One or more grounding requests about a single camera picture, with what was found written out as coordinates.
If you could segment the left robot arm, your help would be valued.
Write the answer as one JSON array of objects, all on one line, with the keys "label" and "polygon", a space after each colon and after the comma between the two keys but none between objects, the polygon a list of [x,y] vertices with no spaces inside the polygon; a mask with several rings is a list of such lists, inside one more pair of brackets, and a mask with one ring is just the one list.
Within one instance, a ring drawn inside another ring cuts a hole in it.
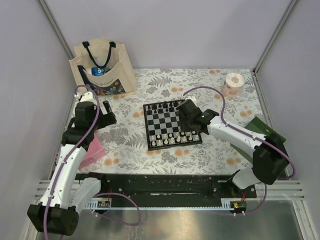
[{"label": "left robot arm", "polygon": [[31,204],[27,216],[38,232],[71,236],[78,225],[79,216],[94,195],[107,195],[109,186],[100,178],[88,177],[72,192],[78,168],[85,158],[95,131],[117,122],[107,100],[98,108],[94,101],[76,104],[62,135],[61,148],[56,169],[49,186],[38,204]]}]

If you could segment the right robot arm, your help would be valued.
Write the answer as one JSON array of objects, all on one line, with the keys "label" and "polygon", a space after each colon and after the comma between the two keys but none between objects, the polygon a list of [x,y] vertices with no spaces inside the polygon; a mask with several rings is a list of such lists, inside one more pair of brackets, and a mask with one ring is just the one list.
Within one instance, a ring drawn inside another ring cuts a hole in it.
[{"label": "right robot arm", "polygon": [[227,191],[233,198],[239,198],[251,185],[272,185],[290,163],[281,138],[273,132],[264,135],[250,131],[226,121],[222,113],[201,111],[190,99],[182,101],[177,111],[182,131],[218,137],[252,158],[252,167],[236,171],[230,179]]}]

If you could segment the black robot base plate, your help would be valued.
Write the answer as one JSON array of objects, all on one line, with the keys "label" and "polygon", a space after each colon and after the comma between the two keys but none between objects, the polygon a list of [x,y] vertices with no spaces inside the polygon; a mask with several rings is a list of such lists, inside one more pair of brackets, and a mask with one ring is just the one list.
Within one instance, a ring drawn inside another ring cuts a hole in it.
[{"label": "black robot base plate", "polygon": [[139,208],[208,208],[222,206],[222,199],[254,199],[253,185],[237,188],[229,175],[168,175],[78,173],[77,181],[96,178],[100,193],[121,193]]}]

